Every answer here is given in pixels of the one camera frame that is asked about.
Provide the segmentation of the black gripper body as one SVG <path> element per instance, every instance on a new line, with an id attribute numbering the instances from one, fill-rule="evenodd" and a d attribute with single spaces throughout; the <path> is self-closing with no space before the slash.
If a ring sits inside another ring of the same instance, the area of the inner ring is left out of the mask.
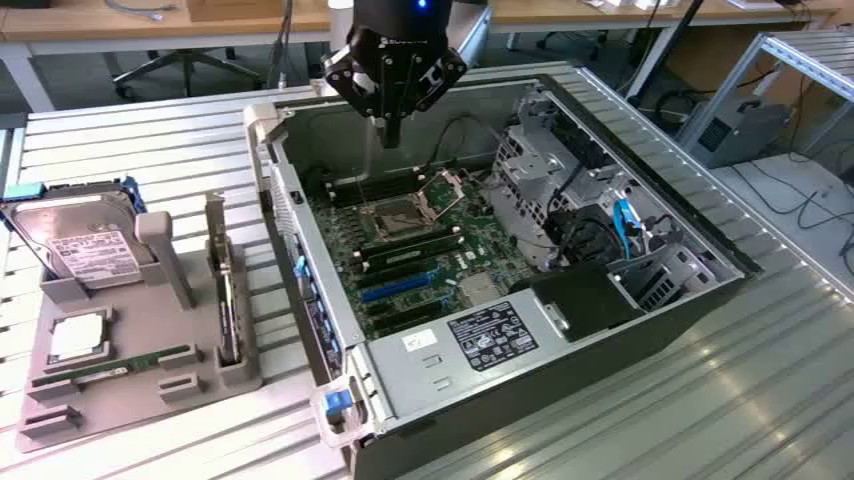
<path id="1" fill-rule="evenodd" d="M 383 104 L 391 119 L 397 90 L 412 55 L 431 64 L 452 49 L 447 26 L 449 1 L 356 1 L 348 47 L 383 91 Z"/>

